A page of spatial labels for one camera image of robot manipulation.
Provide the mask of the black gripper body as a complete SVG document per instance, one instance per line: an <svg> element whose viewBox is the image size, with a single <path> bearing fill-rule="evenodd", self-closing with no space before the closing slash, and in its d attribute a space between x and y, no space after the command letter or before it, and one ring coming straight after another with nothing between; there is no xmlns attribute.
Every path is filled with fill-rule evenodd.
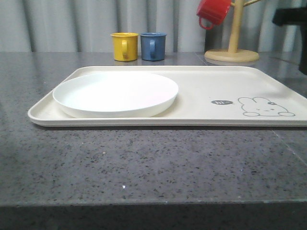
<svg viewBox="0 0 307 230"><path fill-rule="evenodd" d="M301 72L307 71L307 8L277 9L272 22L277 26L297 25L300 26L302 36L302 53L299 64Z"/></svg>

